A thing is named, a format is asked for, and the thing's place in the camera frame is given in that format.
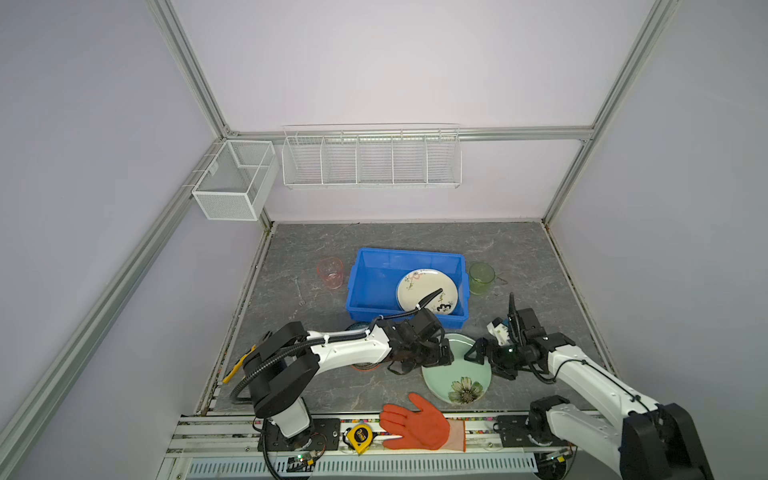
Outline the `cream floral plate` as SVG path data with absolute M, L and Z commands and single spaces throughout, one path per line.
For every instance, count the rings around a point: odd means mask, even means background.
M 424 298 L 439 290 L 426 308 L 435 314 L 450 315 L 459 303 L 459 291 L 454 281 L 435 269 L 417 269 L 406 274 L 396 288 L 398 305 L 404 311 L 415 309 Z

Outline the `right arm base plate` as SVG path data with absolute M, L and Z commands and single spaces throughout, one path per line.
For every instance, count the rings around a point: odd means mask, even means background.
M 530 435 L 528 415 L 499 415 L 493 424 L 493 431 L 504 448 L 538 447 Z

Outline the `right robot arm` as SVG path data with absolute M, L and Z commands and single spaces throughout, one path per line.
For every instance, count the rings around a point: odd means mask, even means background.
M 549 333 L 532 309 L 509 305 L 506 318 L 488 324 L 465 360 L 514 380 L 521 372 L 540 382 L 563 382 L 597 410 L 589 415 L 561 395 L 530 404 L 525 421 L 497 421 L 503 440 L 526 439 L 550 447 L 565 442 L 623 479 L 710 479 L 712 470 L 692 416 L 628 386 L 592 360 L 563 333 Z

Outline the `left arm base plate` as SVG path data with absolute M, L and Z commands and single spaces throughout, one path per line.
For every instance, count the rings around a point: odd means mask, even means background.
M 261 427 L 258 450 L 292 452 L 299 450 L 336 451 L 341 437 L 339 418 L 312 418 L 310 426 L 292 438 L 284 436 L 269 420 Z

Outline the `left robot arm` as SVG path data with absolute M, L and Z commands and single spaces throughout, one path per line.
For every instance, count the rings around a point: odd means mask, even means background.
M 453 354 L 446 332 L 428 304 L 443 293 L 438 288 L 416 307 L 394 315 L 379 315 L 355 330 L 317 332 L 299 321 L 289 322 L 252 347 L 223 382 L 237 373 L 229 400 L 249 405 L 263 421 L 262 431 L 277 428 L 287 441 L 315 432 L 302 395 L 318 375 L 349 366 L 386 364 L 395 375 L 417 368 L 447 366 Z

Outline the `mint green flower plate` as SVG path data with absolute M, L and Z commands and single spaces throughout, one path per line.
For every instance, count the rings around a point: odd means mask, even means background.
M 459 333 L 448 333 L 453 361 L 449 365 L 423 367 L 422 377 L 430 392 L 452 405 L 469 405 L 489 390 L 492 370 L 488 363 L 478 364 L 464 359 L 475 341 Z

